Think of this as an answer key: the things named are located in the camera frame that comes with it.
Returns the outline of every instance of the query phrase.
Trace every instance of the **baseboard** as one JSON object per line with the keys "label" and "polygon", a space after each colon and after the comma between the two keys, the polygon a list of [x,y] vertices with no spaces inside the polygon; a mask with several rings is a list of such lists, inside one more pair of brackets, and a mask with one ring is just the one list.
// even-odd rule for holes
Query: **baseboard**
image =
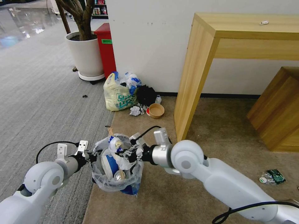
{"label": "baseboard", "polygon": [[[160,96],[177,96],[175,92],[157,92]],[[227,99],[258,99],[260,95],[253,94],[222,94],[222,93],[202,93],[201,98],[227,98]]]}

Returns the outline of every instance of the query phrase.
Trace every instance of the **red trash bin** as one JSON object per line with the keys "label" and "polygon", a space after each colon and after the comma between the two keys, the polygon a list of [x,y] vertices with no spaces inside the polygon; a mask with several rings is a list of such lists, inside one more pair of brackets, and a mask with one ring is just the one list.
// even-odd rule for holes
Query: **red trash bin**
{"label": "red trash bin", "polygon": [[95,32],[99,43],[105,77],[116,71],[109,23],[104,23]]}

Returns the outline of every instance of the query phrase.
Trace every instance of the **white wall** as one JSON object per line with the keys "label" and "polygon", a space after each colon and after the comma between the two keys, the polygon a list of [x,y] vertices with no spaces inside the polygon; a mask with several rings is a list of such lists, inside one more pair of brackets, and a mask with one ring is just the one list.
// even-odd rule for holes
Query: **white wall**
{"label": "white wall", "polygon": [[[106,2],[117,70],[162,92],[178,91],[195,12],[296,14],[299,8],[298,0]],[[281,66],[299,62],[214,59],[203,92],[261,94]]]}

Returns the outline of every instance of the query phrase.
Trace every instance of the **white plastic bag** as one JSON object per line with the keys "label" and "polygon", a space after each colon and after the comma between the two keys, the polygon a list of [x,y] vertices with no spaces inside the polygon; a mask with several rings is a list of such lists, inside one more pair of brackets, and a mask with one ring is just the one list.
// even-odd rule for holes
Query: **white plastic bag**
{"label": "white plastic bag", "polygon": [[[129,140],[129,137],[123,134],[114,134],[115,137],[118,137],[123,143],[125,147],[131,147],[131,142]],[[95,148],[93,149],[93,154],[98,153],[98,158],[100,158],[105,153],[110,153],[108,150],[109,147],[109,139],[110,137],[107,137],[99,142],[97,142],[95,145]],[[124,170],[126,174],[126,179],[121,181],[116,181],[113,179],[109,180],[107,176],[105,175],[105,172],[101,165],[101,160],[97,159],[96,162],[91,164],[92,167],[92,177],[96,184],[99,186],[100,189],[104,191],[122,191],[127,186],[132,187],[132,194],[137,194],[139,190],[139,184],[141,183],[141,177],[142,177],[142,170],[143,170],[143,162],[137,161],[136,165],[133,166],[130,170]]]}
{"label": "white plastic bag", "polygon": [[106,108],[111,111],[122,110],[137,103],[136,94],[130,94],[129,88],[120,85],[118,73],[111,73],[104,83]]}

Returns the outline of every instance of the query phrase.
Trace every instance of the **trash bag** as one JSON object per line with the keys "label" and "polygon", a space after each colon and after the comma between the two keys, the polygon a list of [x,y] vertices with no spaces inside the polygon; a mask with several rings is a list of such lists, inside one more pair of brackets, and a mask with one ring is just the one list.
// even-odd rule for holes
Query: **trash bag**
{"label": "trash bag", "polygon": [[120,80],[120,83],[125,83],[129,88],[131,95],[135,93],[135,90],[142,85],[141,80],[135,74],[126,73],[125,77]]}
{"label": "trash bag", "polygon": [[137,103],[135,90],[136,88],[130,90],[121,85],[118,72],[111,73],[104,83],[106,108],[110,111],[118,111],[134,106]]}
{"label": "trash bag", "polygon": [[150,106],[155,103],[157,98],[157,93],[152,87],[148,87],[147,85],[143,85],[138,88],[137,91],[137,100],[141,105]]}
{"label": "trash bag", "polygon": [[[118,137],[123,143],[124,147],[131,147],[129,137],[123,134],[114,134],[115,137]],[[97,155],[97,161],[91,164],[92,167],[92,177],[100,189],[108,192],[112,191],[121,191],[125,194],[137,195],[139,190],[139,185],[141,183],[143,162],[137,161],[130,170],[124,170],[126,178],[124,180],[115,180],[112,178],[109,180],[105,175],[103,167],[101,165],[101,157],[105,154],[109,154],[109,139],[107,137],[95,145],[93,149],[93,154]]]}

